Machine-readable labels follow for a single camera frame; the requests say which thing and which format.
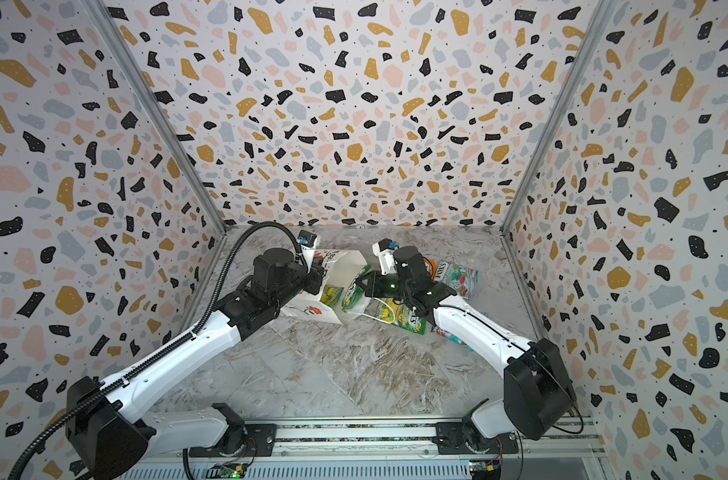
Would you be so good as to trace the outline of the small green yellow candy packet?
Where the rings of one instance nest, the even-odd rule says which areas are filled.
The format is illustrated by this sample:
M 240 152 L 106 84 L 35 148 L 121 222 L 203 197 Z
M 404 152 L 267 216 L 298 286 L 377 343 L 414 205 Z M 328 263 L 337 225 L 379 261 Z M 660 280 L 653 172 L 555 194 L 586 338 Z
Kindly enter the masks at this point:
M 341 302 L 343 293 L 343 287 L 328 285 L 322 291 L 320 302 L 327 307 L 335 308 Z

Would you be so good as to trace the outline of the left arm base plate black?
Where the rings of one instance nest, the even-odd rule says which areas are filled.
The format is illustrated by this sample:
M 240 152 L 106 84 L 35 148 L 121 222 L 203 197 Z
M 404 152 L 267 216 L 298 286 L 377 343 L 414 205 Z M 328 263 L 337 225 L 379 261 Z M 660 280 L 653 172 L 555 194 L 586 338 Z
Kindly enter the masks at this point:
M 276 424 L 247 424 L 241 431 L 229 428 L 225 436 L 213 447 L 194 447 L 192 458 L 251 459 L 270 457 L 277 438 Z

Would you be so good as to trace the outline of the teal pink Fox's candy packet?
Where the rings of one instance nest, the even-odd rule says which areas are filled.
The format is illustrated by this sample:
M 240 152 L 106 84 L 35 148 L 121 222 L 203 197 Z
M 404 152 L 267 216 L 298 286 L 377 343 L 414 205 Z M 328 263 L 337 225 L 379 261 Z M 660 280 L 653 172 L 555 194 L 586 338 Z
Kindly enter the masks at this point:
M 458 295 L 467 299 L 476 290 L 478 271 L 446 260 L 437 264 L 434 279 L 454 289 Z

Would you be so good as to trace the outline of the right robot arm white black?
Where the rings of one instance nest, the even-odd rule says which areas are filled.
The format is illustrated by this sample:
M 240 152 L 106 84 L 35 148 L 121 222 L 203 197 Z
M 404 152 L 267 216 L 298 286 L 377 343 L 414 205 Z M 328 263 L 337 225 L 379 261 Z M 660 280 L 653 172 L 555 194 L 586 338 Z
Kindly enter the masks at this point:
M 472 307 L 456 290 L 431 277 L 414 246 L 390 239 L 372 246 L 380 263 L 356 279 L 367 297 L 392 299 L 410 313 L 441 328 L 472 348 L 503 380 L 503 396 L 485 400 L 466 415 L 466 442 L 518 432 L 542 438 L 571 409 L 576 394 L 559 348 L 513 333 Z

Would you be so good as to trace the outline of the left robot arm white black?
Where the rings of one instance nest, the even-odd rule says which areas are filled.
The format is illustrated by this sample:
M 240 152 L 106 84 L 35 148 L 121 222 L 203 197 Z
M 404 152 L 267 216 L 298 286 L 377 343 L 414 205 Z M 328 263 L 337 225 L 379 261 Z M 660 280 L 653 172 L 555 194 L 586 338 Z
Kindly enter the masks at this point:
M 312 249 L 302 266 L 294 254 L 272 248 L 254 260 L 251 280 L 215 305 L 200 330 L 188 329 L 170 342 L 171 352 L 155 351 L 104 382 L 84 377 L 68 390 L 73 409 L 93 394 L 101 397 L 67 421 L 65 433 L 95 479 L 115 479 L 146 456 L 184 449 L 240 455 L 256 448 L 244 420 L 225 403 L 173 414 L 153 414 L 151 407 L 168 391 L 222 352 L 276 319 L 302 292 L 317 294 L 325 276 L 323 258 Z

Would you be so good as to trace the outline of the white paper bag red flower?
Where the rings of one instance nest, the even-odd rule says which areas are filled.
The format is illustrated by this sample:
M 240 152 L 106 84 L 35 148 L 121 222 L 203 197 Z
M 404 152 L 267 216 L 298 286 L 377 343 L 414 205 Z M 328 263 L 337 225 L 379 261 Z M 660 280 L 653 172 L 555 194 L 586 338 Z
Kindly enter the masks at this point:
M 299 294 L 281 310 L 283 315 L 330 324 L 345 324 L 358 317 L 374 319 L 373 298 L 356 284 L 360 275 L 373 269 L 361 251 L 320 249 L 314 260 L 325 269 L 320 292 Z

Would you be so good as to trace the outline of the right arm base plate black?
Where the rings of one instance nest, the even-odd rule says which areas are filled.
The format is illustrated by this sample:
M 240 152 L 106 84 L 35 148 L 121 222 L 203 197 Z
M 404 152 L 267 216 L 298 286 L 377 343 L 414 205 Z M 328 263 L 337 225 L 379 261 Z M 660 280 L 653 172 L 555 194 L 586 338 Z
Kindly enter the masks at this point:
M 515 433 L 503 433 L 494 438 L 484 437 L 470 422 L 438 422 L 432 442 L 441 455 L 515 454 L 519 444 Z

